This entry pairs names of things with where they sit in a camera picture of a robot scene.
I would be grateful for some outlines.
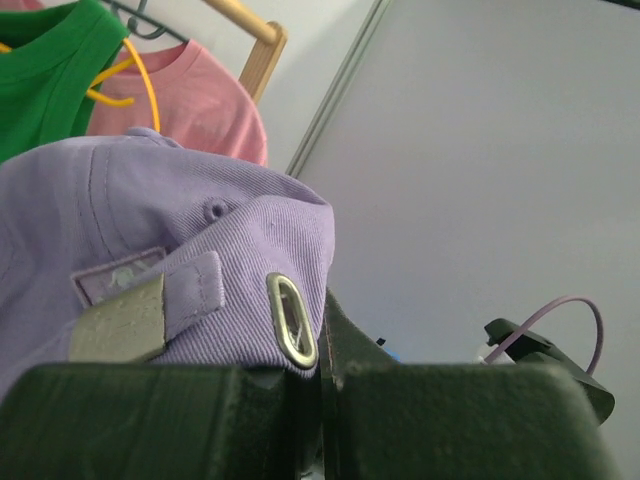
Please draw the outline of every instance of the clothes hanger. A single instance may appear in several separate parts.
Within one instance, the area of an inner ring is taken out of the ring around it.
[[[139,38],[142,38],[144,40],[155,40],[156,38],[166,33],[172,36],[173,38],[175,38],[176,40],[178,40],[179,42],[187,43],[189,41],[188,38],[183,37],[175,30],[172,30],[166,25],[163,25],[162,23],[145,15],[144,9],[147,7],[147,0],[140,0],[140,3],[138,4],[138,8],[136,9],[133,9],[128,5],[124,5],[123,3],[120,3],[116,0],[102,0],[102,2],[108,5],[111,5],[111,12],[116,17],[118,17],[118,19],[120,19],[120,14],[119,14],[120,10],[131,15],[131,18],[127,20],[127,28],[131,33],[133,33],[135,36]],[[138,31],[138,20],[142,20],[143,22],[148,23],[153,27],[156,27],[156,29],[151,33],[141,33]]]
[[[149,103],[151,104],[151,116],[153,118],[153,129],[156,132],[160,133],[160,113],[158,111],[158,100],[156,98],[156,92],[153,90],[153,85],[151,85],[149,72],[147,72],[147,68],[144,66],[144,63],[140,58],[138,51],[131,43],[131,40],[129,40],[128,38],[124,38],[122,40],[122,43],[124,44],[125,48],[129,51],[129,55],[131,55],[131,57],[133,58],[133,61],[138,67],[138,70],[140,70],[142,81],[144,82],[144,86],[147,89],[147,96],[149,97]]]

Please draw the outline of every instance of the yellow hanger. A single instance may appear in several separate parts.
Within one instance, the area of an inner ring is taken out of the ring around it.
[[[91,87],[95,87],[96,85],[104,82],[110,76],[125,70],[126,68],[130,67],[135,63],[138,66],[138,69],[140,70],[140,75],[142,75],[142,81],[144,82],[144,86],[147,89],[147,95],[149,96],[149,103],[151,104],[151,116],[153,117],[153,129],[159,133],[160,132],[160,114],[158,112],[158,101],[156,99],[156,95],[153,90],[153,85],[151,85],[151,79],[149,78],[149,73],[147,72],[147,69],[144,66],[144,63],[142,62],[140,55],[138,54],[136,48],[133,46],[131,41],[128,38],[125,38],[122,40],[122,43],[128,50],[131,57],[101,72],[93,80],[93,82],[91,82]],[[0,53],[8,53],[10,51],[11,51],[11,47],[0,42]],[[134,102],[134,99],[131,97],[123,98],[121,100],[109,98],[106,95],[103,95],[102,93],[93,90],[93,88],[89,88],[87,90],[87,97],[91,98],[96,102],[104,103],[105,105],[108,105],[110,107],[127,107],[129,105],[132,105]]]

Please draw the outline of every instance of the pink t-shirt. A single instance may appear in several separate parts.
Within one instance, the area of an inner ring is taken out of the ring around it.
[[[0,0],[0,9],[37,10],[38,0]],[[267,163],[267,140],[258,110],[238,80],[194,40],[140,55],[158,101],[160,133],[183,147]],[[127,58],[123,53],[118,60]],[[151,106],[135,65],[103,83],[101,93],[133,97],[129,107],[96,103],[87,135],[123,135],[130,127],[151,127]]]

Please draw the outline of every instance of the white wall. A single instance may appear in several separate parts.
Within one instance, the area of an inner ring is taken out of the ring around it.
[[[138,0],[121,1],[130,6],[139,4]],[[51,6],[66,1],[42,3]],[[373,1],[244,0],[243,3],[263,19],[279,22],[289,32],[289,42],[259,104],[268,135],[269,166],[284,172]],[[149,0],[146,13],[194,38],[236,76],[240,75],[253,39],[204,2]],[[141,51],[175,45],[164,37],[151,42],[135,37],[133,40]]]
[[[330,284],[406,361],[564,294],[605,316],[601,428],[640,480],[640,12],[596,0],[397,0],[300,179],[333,203]],[[536,326],[586,366],[588,309]]]

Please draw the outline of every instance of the clothing rack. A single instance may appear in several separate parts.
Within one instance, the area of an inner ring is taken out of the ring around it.
[[[239,0],[203,1],[256,38],[239,80],[258,103],[287,43],[287,31],[277,22],[264,21]]]
[[[112,11],[117,15],[118,10],[122,10],[132,15],[127,27],[135,35],[152,40],[164,33],[168,33],[179,41],[186,42],[187,39],[170,29],[166,25],[145,15],[144,9],[147,1],[142,0],[138,8],[132,8],[116,0],[102,0],[112,6]],[[203,0],[204,3],[216,10],[218,13],[235,23],[245,32],[256,39],[256,43],[249,54],[247,63],[240,74],[240,84],[249,93],[255,103],[258,103],[262,93],[269,83],[271,74],[280,59],[282,50],[287,43],[287,31],[277,22],[266,22],[239,0]],[[137,30],[137,23],[134,18],[138,18],[149,25],[156,27],[150,34],[141,34]]]

